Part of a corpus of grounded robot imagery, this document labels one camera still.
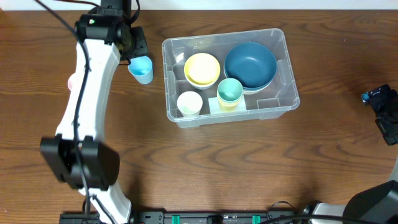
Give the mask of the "white plastic cup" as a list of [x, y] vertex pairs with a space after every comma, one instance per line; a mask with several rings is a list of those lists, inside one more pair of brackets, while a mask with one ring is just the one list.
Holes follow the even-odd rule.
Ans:
[[194, 91], [186, 91], [177, 99], [177, 108], [184, 117], [198, 116], [203, 106], [201, 96]]

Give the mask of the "yellow small bowl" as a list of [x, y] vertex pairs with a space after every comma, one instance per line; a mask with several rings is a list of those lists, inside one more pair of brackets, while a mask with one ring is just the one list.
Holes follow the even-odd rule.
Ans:
[[187, 80], [196, 85], [209, 85], [220, 76], [220, 63], [212, 55], [197, 53], [188, 58], [184, 65], [184, 75]]

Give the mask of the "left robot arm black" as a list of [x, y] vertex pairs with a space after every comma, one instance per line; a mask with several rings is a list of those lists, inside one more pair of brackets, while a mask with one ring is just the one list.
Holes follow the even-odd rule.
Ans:
[[55, 177], [85, 197], [81, 213], [65, 212], [60, 223], [137, 223], [138, 214], [119, 182], [119, 154], [104, 142], [108, 96], [116, 69], [125, 64], [141, 84], [154, 77], [139, 10], [130, 0], [102, 0], [80, 16], [76, 69], [70, 97], [55, 136], [42, 138], [40, 152]]

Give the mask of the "clear plastic storage container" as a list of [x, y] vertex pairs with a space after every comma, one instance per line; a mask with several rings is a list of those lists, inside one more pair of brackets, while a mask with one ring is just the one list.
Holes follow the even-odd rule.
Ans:
[[[267, 47], [277, 60], [277, 71], [265, 89], [243, 95], [236, 109], [223, 111], [217, 100], [218, 83], [206, 90], [195, 88], [185, 78], [185, 62], [195, 54], [206, 53], [224, 64], [228, 52], [235, 46], [255, 42]], [[162, 43], [166, 114], [180, 128], [195, 128], [206, 124], [228, 123], [252, 119], [274, 119], [296, 109], [300, 97], [282, 30], [263, 29], [224, 34], [199, 35], [166, 39]], [[197, 116], [184, 116], [177, 100], [186, 91], [197, 92], [203, 104]]]

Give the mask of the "blue plastic cup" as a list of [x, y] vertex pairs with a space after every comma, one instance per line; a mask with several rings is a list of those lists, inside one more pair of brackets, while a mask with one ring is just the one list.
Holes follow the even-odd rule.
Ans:
[[148, 56], [132, 58], [128, 70], [143, 85], [149, 84], [154, 78], [153, 63]]

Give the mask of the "dark blue bowl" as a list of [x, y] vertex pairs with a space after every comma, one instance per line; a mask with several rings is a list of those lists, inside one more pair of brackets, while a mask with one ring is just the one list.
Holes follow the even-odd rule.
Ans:
[[253, 72], [245, 72], [224, 69], [224, 74], [226, 78], [233, 78], [239, 81], [244, 91], [258, 91], [268, 87], [272, 83], [276, 71], [255, 70]]
[[224, 69], [245, 72], [277, 71], [277, 60], [266, 46], [255, 42], [245, 42], [234, 46], [226, 54]]

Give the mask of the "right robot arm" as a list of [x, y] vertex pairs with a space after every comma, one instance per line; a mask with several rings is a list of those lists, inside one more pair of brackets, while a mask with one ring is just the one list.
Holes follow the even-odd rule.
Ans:
[[[375, 123], [389, 146], [397, 144], [397, 91], [388, 84], [363, 93], [361, 99], [376, 115]], [[387, 182], [356, 194], [346, 205], [321, 201], [308, 204], [306, 215], [331, 215], [374, 223], [397, 223], [397, 165]]]

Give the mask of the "white small bowl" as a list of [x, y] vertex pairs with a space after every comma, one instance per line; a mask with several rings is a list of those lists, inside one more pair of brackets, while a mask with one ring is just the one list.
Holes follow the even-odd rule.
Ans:
[[189, 78], [187, 78], [187, 81], [189, 82], [189, 84], [191, 84], [191, 86], [193, 86], [194, 88], [199, 89], [199, 90], [209, 89], [216, 83], [216, 80], [213, 80], [211, 83], [208, 83], [208, 84], [197, 84]]

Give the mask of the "yellow plastic cup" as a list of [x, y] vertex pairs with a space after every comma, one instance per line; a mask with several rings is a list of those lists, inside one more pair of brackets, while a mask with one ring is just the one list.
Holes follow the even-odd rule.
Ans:
[[234, 111], [238, 107], [239, 102], [237, 101], [235, 103], [226, 103], [224, 101], [219, 101], [218, 104], [219, 104], [221, 111], [231, 112], [231, 111]]
[[242, 96], [240, 96], [237, 100], [228, 101], [228, 100], [224, 100], [220, 95], [217, 95], [218, 104], [219, 104], [220, 108], [221, 107], [234, 108], [240, 103], [241, 98], [242, 98]]

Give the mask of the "green plastic cup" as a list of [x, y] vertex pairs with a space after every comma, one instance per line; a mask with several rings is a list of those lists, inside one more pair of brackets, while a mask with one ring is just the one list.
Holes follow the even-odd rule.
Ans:
[[227, 103], [236, 102], [243, 95], [243, 86], [237, 79], [226, 78], [219, 83], [217, 94], [221, 101]]

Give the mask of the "beige large bowl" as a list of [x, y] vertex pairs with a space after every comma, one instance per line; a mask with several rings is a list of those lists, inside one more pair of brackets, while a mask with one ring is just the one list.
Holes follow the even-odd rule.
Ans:
[[260, 91], [262, 91], [264, 89], [265, 89], [265, 87], [258, 88], [258, 89], [255, 89], [255, 90], [243, 89], [243, 94], [244, 95], [253, 95], [253, 94], [259, 93]]

